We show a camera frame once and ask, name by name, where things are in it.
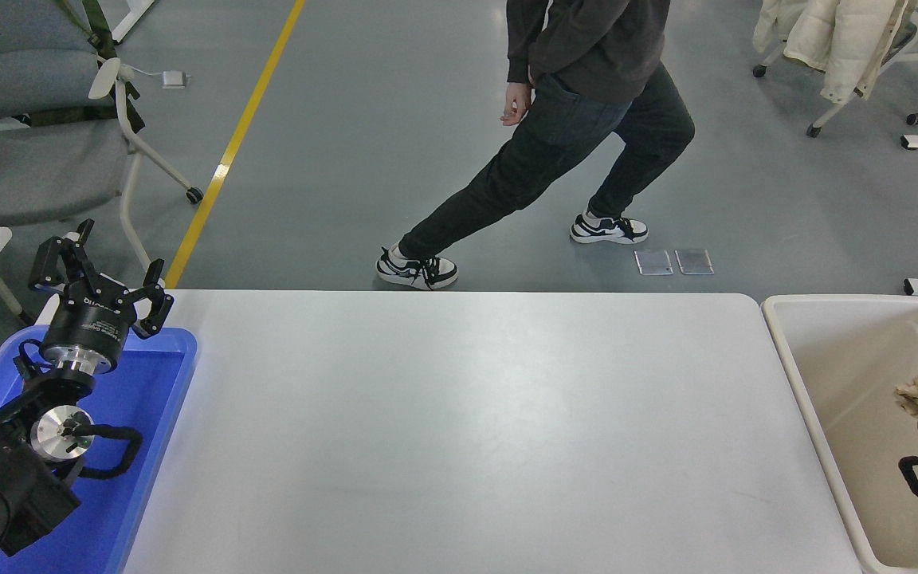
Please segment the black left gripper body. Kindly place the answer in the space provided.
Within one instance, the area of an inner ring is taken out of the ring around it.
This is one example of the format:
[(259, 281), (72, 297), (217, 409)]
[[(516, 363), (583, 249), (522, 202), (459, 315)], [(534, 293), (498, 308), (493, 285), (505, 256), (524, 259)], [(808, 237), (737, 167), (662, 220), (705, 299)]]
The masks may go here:
[(67, 285), (41, 341), (41, 357), (59, 362), (65, 350), (81, 348), (101, 356), (106, 364), (118, 363), (131, 324), (137, 320), (127, 297), (128, 288), (110, 279), (94, 287), (86, 280)]

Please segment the person's hand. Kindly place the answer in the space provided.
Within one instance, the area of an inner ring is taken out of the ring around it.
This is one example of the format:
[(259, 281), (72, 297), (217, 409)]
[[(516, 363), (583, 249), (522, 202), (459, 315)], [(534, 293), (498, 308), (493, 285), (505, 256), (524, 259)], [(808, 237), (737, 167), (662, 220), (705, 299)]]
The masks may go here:
[(499, 121), (505, 127), (514, 127), (524, 120), (533, 101), (533, 86), (529, 83), (509, 81), (505, 88), (503, 112)]

